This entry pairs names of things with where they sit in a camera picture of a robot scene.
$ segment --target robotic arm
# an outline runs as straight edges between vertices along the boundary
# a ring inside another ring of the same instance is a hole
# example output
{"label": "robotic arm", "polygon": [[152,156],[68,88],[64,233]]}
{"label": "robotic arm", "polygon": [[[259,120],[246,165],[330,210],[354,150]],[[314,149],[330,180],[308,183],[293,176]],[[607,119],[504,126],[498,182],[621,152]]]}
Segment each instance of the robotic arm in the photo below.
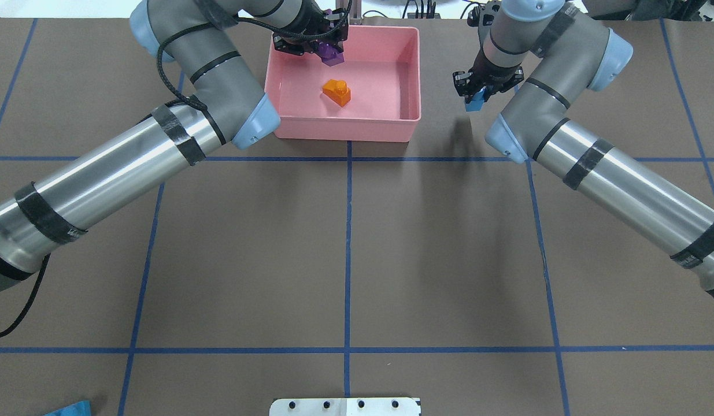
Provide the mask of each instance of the robotic arm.
{"label": "robotic arm", "polygon": [[[238,17],[240,10],[254,19]],[[314,0],[143,0],[131,16],[134,35],[159,57],[160,73],[161,60],[176,59],[196,95],[183,97],[165,82],[179,102],[159,106],[150,118],[3,202],[0,291],[39,271],[56,248],[225,143],[245,149],[279,126],[274,106],[223,29],[254,22],[274,29],[278,50],[316,53],[333,65],[343,61],[347,13],[323,12]]]}
{"label": "robotic arm", "polygon": [[453,74],[468,111],[521,82],[529,51],[542,58],[486,142],[516,163],[531,156],[697,273],[714,297],[714,210],[565,116],[583,90],[616,78],[631,45],[564,0],[489,2],[468,23],[481,48],[468,73]]}

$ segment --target light blue joint cap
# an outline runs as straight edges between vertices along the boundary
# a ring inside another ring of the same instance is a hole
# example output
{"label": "light blue joint cap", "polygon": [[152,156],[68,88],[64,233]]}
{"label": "light blue joint cap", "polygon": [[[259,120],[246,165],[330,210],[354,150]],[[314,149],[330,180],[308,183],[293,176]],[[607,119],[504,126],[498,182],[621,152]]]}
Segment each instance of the light blue joint cap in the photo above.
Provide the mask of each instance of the light blue joint cap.
{"label": "light blue joint cap", "polygon": [[470,113],[471,111],[480,111],[480,109],[483,108],[484,103],[486,103],[486,100],[483,98],[484,92],[486,92],[485,87],[475,94],[475,97],[472,98],[470,103],[465,103],[466,112]]}
{"label": "light blue joint cap", "polygon": [[79,403],[74,403],[71,406],[64,407],[45,416],[92,416],[90,414],[90,402],[85,400]]}
{"label": "light blue joint cap", "polygon": [[257,107],[246,119],[246,123],[238,130],[232,142],[236,147],[244,150],[259,142],[262,137],[274,132],[278,127],[280,127],[280,115],[277,114],[277,110],[275,110],[275,106],[272,105],[267,94],[264,94]]}
{"label": "light blue joint cap", "polygon": [[[149,20],[149,0],[142,0],[135,7],[133,13],[130,13],[130,29],[133,32],[135,40],[142,47],[149,51],[151,56],[156,57],[156,52],[159,51],[159,40],[156,39],[154,31],[151,29],[151,21]],[[174,58],[168,53],[161,56],[164,62],[172,62]]]}
{"label": "light blue joint cap", "polygon": [[589,89],[593,91],[603,90],[613,79],[627,66],[632,59],[634,48],[629,42],[622,39],[618,34],[614,34],[611,28],[608,29],[608,44],[603,53],[601,64],[595,72],[593,81],[589,84]]}
{"label": "light blue joint cap", "polygon": [[503,0],[500,10],[513,20],[540,21],[560,11],[565,0]]}
{"label": "light blue joint cap", "polygon": [[522,164],[529,158],[500,114],[486,133],[486,142],[515,163]]}

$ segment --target purple object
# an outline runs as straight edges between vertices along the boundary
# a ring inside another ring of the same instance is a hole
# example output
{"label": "purple object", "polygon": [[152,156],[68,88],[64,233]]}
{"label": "purple object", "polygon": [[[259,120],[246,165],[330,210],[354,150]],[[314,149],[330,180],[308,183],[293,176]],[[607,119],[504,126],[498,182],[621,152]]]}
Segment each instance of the purple object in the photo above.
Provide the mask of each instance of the purple object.
{"label": "purple object", "polygon": [[320,56],[320,61],[328,66],[338,65],[344,62],[344,54],[336,50],[335,47],[318,40],[318,51],[316,55]]}

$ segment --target white metal plate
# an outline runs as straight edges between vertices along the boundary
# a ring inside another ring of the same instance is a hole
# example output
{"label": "white metal plate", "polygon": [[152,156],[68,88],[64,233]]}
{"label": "white metal plate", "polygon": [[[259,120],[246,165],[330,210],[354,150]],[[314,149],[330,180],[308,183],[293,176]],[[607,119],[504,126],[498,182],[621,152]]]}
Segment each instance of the white metal plate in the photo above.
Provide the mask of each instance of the white metal plate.
{"label": "white metal plate", "polygon": [[418,398],[279,399],[269,416],[420,416]]}

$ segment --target metallic cylinder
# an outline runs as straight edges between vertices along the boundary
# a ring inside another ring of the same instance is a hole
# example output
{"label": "metallic cylinder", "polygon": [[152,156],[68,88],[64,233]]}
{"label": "metallic cylinder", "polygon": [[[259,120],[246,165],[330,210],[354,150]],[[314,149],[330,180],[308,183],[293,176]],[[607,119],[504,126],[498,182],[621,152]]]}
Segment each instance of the metallic cylinder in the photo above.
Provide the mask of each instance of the metallic cylinder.
{"label": "metallic cylinder", "polygon": [[[205,154],[220,147],[202,113],[188,106],[171,110]],[[149,118],[35,183],[35,190],[65,221],[89,229],[188,166],[172,139]],[[10,266],[34,273],[59,245],[36,228],[16,198],[0,205],[0,258]]]}
{"label": "metallic cylinder", "polygon": [[[537,161],[671,258],[714,227],[709,206],[573,121],[552,135]],[[704,290],[714,289],[714,250],[688,268]]]}

